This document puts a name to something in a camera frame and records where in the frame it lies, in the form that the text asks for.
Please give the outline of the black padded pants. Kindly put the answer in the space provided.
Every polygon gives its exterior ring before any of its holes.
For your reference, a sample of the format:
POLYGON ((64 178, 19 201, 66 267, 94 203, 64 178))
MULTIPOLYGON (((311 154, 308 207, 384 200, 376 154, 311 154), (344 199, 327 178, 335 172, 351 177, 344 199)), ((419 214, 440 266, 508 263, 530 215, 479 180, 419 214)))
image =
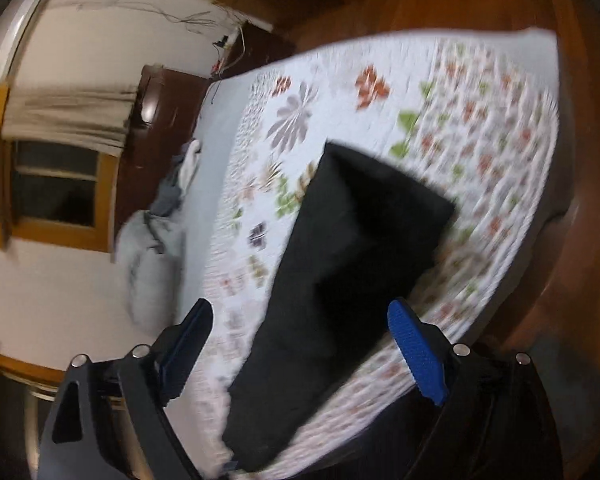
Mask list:
POLYGON ((223 443, 257 472, 287 447, 387 333, 393 300, 434 264, 454 207, 378 159, 324 148, 230 385, 223 443))

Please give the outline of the grey folded duvet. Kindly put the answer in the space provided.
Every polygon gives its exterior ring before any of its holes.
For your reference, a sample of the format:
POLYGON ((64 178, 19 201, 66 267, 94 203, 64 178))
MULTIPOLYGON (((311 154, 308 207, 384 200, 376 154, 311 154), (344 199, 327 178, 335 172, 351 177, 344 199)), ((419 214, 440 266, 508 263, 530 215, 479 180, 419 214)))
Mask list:
POLYGON ((173 323, 182 268, 184 236, 178 216, 134 212, 114 246, 123 303, 132 323, 157 335, 173 323))

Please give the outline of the grey and white blanket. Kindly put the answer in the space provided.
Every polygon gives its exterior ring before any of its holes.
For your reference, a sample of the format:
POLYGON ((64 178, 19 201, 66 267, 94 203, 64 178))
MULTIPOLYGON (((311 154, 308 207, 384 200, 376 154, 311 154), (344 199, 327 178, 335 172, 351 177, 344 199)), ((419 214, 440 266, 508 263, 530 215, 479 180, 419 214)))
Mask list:
POLYGON ((169 217, 181 205, 189 185, 196 174, 202 144, 193 138, 181 146, 181 151, 171 159, 166 176, 160 181, 156 198, 149 212, 158 217, 169 217))

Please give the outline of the wooden framed window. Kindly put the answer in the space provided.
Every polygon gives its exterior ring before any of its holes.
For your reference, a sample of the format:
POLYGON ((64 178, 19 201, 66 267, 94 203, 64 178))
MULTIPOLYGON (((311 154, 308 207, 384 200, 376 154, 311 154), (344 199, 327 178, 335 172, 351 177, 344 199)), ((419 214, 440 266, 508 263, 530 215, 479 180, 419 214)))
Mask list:
POLYGON ((76 154, 69 146, 34 148, 30 141, 2 138, 9 85, 0 83, 0 251, 14 238, 92 252, 109 252, 114 227, 114 185, 118 160, 88 152, 78 169, 65 162, 31 162, 30 152, 46 158, 76 154))

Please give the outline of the floral quilted bedspread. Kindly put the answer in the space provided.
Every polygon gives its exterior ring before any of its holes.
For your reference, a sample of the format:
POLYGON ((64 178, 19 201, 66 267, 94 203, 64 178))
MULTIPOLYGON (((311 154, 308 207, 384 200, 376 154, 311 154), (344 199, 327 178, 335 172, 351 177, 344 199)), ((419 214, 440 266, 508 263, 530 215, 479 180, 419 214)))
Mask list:
POLYGON ((544 29, 393 32, 212 84, 181 289, 214 314, 186 387, 206 477, 291 477, 412 390, 393 299, 480 330, 570 201, 559 86, 544 29))

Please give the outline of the dark wooden headboard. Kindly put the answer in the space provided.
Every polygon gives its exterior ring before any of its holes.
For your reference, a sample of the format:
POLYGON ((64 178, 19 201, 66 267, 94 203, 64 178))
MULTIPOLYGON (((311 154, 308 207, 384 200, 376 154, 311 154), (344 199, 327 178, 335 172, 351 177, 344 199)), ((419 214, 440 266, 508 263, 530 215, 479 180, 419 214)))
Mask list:
POLYGON ((143 67, 119 162, 114 232, 155 199, 172 157, 192 137, 209 86, 204 77, 160 65, 143 67))

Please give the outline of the beige curtain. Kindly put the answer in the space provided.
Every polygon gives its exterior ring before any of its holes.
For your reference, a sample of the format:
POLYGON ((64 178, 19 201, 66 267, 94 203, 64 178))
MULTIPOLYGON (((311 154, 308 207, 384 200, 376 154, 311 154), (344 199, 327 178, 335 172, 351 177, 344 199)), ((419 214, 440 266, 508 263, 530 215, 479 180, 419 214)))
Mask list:
POLYGON ((9 92, 1 136, 118 157, 136 94, 135 86, 15 88, 9 92))

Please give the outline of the dark wooden nightstand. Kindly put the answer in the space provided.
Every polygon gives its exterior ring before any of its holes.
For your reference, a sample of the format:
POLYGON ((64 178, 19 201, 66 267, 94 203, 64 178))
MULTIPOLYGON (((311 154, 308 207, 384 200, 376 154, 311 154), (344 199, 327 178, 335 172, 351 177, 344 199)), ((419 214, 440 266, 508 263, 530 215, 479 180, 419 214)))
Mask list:
POLYGON ((289 58, 296 46, 284 37, 245 22, 226 51, 219 69, 221 78, 230 78, 289 58))

